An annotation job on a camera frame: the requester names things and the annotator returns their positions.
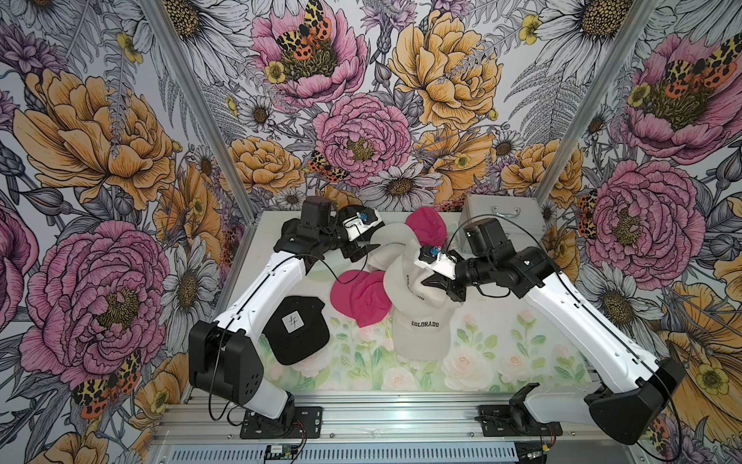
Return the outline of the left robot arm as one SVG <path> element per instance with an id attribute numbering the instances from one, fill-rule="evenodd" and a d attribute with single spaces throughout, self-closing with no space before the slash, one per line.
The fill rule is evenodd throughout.
<path id="1" fill-rule="evenodd" d="M 257 346 L 290 290 L 338 249 L 353 262 L 373 251 L 373 233 L 383 226 L 373 208 L 337 210 L 330 199 L 307 197 L 299 218 L 284 222 L 274 252 L 243 294 L 211 322 L 189 333 L 189 383 L 268 419 L 288 425 L 293 398 L 264 377 Z"/>

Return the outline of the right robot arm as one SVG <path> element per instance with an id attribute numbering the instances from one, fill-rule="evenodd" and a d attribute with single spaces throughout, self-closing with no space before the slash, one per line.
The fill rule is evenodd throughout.
<path id="1" fill-rule="evenodd" d="M 685 378 L 677 361 L 658 359 L 626 336 L 568 280 L 540 244 L 515 249 L 501 215 L 481 215 L 459 226 L 473 255 L 423 246 L 415 264 L 430 271 L 423 285 L 463 303 L 469 288 L 496 284 L 544 315 L 595 368 L 598 381 L 583 389 L 523 386 L 509 400 L 514 428 L 525 433 L 551 423 L 594 425 L 620 444 L 638 444 L 655 419 L 674 407 Z"/>

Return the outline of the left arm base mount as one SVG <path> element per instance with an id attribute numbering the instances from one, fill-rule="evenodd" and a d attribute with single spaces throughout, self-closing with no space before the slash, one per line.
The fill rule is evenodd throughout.
<path id="1" fill-rule="evenodd" d="M 269 419 L 247 411 L 240 430 L 243 440 L 318 439 L 324 409 L 319 406 L 294 406 L 278 419 Z"/>

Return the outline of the pink cap front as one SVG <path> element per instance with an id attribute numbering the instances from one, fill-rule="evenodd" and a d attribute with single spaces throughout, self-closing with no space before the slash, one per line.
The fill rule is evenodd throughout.
<path id="1" fill-rule="evenodd" d="M 385 274 L 359 270 L 344 273 L 330 290 L 332 307 L 354 319 L 359 328 L 380 323 L 392 307 L 384 287 Z"/>

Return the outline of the plain white cap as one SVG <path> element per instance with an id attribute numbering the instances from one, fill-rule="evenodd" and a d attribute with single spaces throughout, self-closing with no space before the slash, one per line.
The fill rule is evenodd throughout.
<path id="1" fill-rule="evenodd" d="M 368 265 L 372 270 L 388 270 L 412 241 L 417 242 L 417 236 L 407 224 L 398 222 L 383 226 L 371 236 L 370 243 L 378 247 L 369 253 Z"/>

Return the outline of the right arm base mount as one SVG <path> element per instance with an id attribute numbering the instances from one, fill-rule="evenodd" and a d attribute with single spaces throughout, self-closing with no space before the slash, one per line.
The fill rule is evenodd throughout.
<path id="1" fill-rule="evenodd" d="M 538 437 L 552 438 L 562 436 L 562 426 L 556 421 L 539 423 L 529 413 L 525 400 L 539 383 L 529 383 L 521 388 L 506 404 L 481 405 L 477 408 L 475 420 L 479 423 L 484 437 Z"/>

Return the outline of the white Colorado cap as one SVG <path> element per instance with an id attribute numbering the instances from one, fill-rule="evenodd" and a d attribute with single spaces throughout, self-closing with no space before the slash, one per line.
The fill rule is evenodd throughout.
<path id="1" fill-rule="evenodd" d="M 433 276 L 433 272 L 415 264 L 420 249 L 417 239 L 411 239 L 406 244 L 405 251 L 386 270 L 384 289 L 392 305 L 409 313 L 461 307 L 461 304 L 452 301 L 444 290 L 422 284 L 425 278 Z"/>
<path id="2" fill-rule="evenodd" d="M 412 361 L 444 359 L 451 347 L 450 320 L 453 313 L 453 309 L 409 313 L 394 307 L 390 315 L 392 342 L 397 354 Z"/>

